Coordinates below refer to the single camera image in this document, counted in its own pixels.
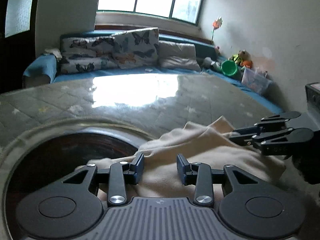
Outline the cream knit garment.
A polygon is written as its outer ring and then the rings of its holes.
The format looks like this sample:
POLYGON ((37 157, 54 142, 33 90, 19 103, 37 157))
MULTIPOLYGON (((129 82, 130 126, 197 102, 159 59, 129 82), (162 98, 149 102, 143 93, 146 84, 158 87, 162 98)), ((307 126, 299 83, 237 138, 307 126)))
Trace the cream knit garment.
POLYGON ((137 185, 126 187, 127 196, 193 198, 195 187, 182 185, 178 177, 178 154, 190 163, 205 163, 213 169, 232 164, 268 183, 276 183, 286 170, 284 162, 234 144, 229 140, 233 131, 234 127, 221 116, 208 126, 189 121, 183 128, 142 144, 138 152, 144 154, 144 172, 137 185))

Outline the dark wooden door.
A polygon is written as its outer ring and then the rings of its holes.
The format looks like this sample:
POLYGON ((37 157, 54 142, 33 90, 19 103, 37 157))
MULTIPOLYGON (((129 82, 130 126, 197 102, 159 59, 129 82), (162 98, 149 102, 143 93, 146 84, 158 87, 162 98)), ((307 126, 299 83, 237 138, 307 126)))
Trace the dark wooden door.
POLYGON ((23 73, 36 57, 38 0, 1 0, 1 93, 23 86, 23 73))

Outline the brown plush toy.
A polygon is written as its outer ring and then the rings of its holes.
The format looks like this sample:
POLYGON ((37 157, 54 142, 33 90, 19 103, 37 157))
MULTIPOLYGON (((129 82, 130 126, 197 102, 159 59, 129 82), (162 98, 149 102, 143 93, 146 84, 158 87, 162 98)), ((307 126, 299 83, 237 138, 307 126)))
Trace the brown plush toy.
POLYGON ((237 54, 232 55, 229 60, 233 61, 237 66, 251 69, 253 62, 249 58, 249 53, 245 50, 240 50, 237 54))

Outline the long butterfly print cushion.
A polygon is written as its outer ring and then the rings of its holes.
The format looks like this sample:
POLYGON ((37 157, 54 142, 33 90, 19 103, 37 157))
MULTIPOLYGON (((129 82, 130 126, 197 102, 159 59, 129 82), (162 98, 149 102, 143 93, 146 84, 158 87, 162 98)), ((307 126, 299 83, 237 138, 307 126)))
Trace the long butterfly print cushion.
POLYGON ((114 40, 109 36, 67 37, 60 43, 62 74, 87 73, 118 68, 113 57, 114 40))

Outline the green plastic bucket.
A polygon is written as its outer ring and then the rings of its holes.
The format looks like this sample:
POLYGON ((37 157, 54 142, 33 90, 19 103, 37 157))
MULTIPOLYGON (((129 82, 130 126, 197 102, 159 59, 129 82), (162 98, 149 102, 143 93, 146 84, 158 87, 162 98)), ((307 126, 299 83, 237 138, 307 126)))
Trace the green plastic bucket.
POLYGON ((232 60, 226 60, 221 64, 221 71, 225 76, 231 77, 238 73, 238 66, 232 60))

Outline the large butterfly print pillow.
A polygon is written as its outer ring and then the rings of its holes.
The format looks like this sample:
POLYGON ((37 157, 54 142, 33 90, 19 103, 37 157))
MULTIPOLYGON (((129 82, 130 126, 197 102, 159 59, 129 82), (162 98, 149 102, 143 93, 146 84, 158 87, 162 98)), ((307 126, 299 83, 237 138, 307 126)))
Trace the large butterfly print pillow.
POLYGON ((143 28, 112 35, 112 55, 121 69, 153 66, 158 61, 159 29, 143 28))

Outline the grey plain pillow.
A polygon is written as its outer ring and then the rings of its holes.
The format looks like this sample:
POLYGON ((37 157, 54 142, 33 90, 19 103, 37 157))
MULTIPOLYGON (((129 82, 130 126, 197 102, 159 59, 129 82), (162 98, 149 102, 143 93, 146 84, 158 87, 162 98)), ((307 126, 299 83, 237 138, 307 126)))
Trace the grey plain pillow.
POLYGON ((201 71, 194 44, 159 41, 158 62, 161 68, 201 71))

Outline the grey stuffed toy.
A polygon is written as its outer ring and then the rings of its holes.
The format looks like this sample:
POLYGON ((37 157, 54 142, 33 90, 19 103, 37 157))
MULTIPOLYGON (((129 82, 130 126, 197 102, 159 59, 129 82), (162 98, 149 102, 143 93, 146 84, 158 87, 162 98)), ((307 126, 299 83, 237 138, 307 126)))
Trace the grey stuffed toy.
POLYGON ((210 57, 206 57, 203 60, 202 68, 211 69, 215 72, 221 72, 221 63, 218 61, 212 60, 210 57))

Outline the clear plastic toy box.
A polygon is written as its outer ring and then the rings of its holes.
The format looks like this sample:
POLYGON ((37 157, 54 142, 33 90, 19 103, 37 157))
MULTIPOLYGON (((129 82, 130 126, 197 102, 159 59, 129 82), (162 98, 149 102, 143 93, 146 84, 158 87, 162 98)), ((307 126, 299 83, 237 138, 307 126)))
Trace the clear plastic toy box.
POLYGON ((245 68, 241 83, 255 93, 259 95, 265 95, 268 89, 273 84, 273 81, 267 79, 254 70, 245 68))

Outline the grey star quilted mat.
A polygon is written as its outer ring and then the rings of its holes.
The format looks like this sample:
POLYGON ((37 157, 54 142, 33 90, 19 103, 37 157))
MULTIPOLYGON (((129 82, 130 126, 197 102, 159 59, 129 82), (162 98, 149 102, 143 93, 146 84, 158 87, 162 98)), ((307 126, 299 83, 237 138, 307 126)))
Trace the grey star quilted mat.
POLYGON ((115 119, 158 139, 189 121, 208 126, 224 116, 237 129, 271 115, 213 75, 133 74, 57 82, 1 95, 1 152, 24 131, 64 119, 115 119))

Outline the blue bed sheet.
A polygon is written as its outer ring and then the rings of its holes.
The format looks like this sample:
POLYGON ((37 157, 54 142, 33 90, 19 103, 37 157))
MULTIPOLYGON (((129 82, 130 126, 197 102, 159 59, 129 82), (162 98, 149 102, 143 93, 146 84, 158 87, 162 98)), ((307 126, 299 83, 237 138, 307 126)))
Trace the blue bed sheet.
MULTIPOLYGON (((218 52, 214 50, 214 47, 203 42, 197 41, 193 38, 182 38, 176 35, 159 35, 160 41, 168 42, 177 42, 177 43, 191 43, 195 45, 196 55, 200 59, 204 59, 207 56, 210 56, 213 59, 223 60, 224 58, 218 55, 218 52)), ((251 98, 262 104, 269 111, 275 114, 283 112, 279 106, 272 103, 270 100, 267 100, 265 97, 259 95, 253 90, 242 85, 240 81, 232 79, 230 77, 224 76, 214 72, 211 69, 204 69, 203 74, 209 74, 216 76, 235 87, 242 90, 245 94, 249 95, 251 98)), ((39 56, 33 63, 31 63, 23 73, 25 77, 25 86, 33 87, 40 86, 46 83, 62 82, 62 81, 71 81, 71 80, 80 80, 87 79, 92 77, 100 76, 116 76, 116 75, 130 75, 130 74, 197 74, 194 70, 187 70, 182 68, 176 69, 165 69, 157 66, 150 67, 137 67, 133 69, 120 69, 120 68, 109 68, 109 69, 100 69, 94 70, 91 72, 80 72, 74 74, 61 74, 60 66, 57 62, 56 57, 52 53, 45 53, 39 56)))

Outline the colourful pinwheel toy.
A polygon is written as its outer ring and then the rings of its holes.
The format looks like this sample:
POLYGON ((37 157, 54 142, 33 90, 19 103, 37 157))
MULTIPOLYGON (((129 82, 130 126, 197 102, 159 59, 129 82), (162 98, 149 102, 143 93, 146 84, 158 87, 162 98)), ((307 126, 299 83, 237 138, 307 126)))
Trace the colourful pinwheel toy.
POLYGON ((222 26, 223 20, 222 17, 218 17, 212 24, 213 30, 212 30, 212 39, 211 39, 211 44, 213 44, 213 37, 214 33, 217 29, 219 29, 222 26))

